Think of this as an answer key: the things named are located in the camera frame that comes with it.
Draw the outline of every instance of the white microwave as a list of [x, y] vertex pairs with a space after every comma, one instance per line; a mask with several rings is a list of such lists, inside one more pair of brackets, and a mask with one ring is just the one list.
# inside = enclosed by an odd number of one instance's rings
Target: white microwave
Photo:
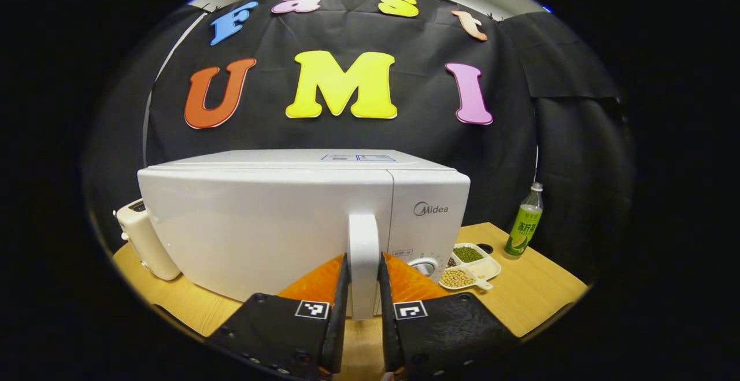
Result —
[[226, 151], [152, 165], [138, 181], [159, 240], [193, 283], [245, 301], [347, 252], [357, 319], [380, 314], [380, 251], [439, 280], [470, 188], [454, 168], [348, 149]]

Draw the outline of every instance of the orange letter u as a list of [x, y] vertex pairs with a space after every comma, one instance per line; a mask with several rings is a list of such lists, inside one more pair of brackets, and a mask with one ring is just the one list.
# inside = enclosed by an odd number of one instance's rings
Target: orange letter u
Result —
[[195, 129], [213, 128], [227, 122], [239, 105], [241, 91], [246, 78], [246, 71], [257, 64], [255, 59], [242, 59], [231, 62], [227, 66], [229, 83], [224, 94], [224, 100], [219, 107], [206, 109], [206, 93], [211, 79], [219, 72], [219, 68], [204, 68], [190, 76], [190, 93], [185, 102], [185, 122]]

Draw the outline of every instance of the yellow letter m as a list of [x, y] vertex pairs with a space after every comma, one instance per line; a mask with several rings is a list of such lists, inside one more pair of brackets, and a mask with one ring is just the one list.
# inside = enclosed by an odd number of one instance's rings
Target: yellow letter m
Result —
[[398, 110], [391, 104], [389, 68], [395, 61], [385, 53], [360, 54], [344, 72], [328, 51], [305, 51], [295, 56], [301, 63], [301, 75], [293, 104], [285, 109], [288, 118], [314, 118], [322, 107], [316, 102], [319, 88], [328, 110], [339, 115], [357, 92], [357, 102], [349, 110], [358, 118], [396, 118]]

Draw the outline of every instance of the green tea bottle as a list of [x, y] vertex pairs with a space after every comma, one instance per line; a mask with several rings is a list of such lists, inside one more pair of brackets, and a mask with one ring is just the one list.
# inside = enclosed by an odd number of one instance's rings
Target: green tea bottle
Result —
[[519, 212], [509, 232], [504, 257], [518, 260], [532, 240], [539, 218], [542, 217], [542, 183], [532, 183], [532, 191], [519, 205]]

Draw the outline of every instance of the pink letter i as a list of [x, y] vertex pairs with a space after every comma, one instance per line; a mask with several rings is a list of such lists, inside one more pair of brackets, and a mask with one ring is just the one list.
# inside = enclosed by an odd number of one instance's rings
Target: pink letter i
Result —
[[483, 125], [494, 122], [493, 115], [486, 110], [483, 103], [483, 94], [480, 93], [480, 70], [462, 63], [447, 63], [445, 67], [455, 76], [457, 91], [460, 93], [460, 109], [456, 113], [458, 120]]

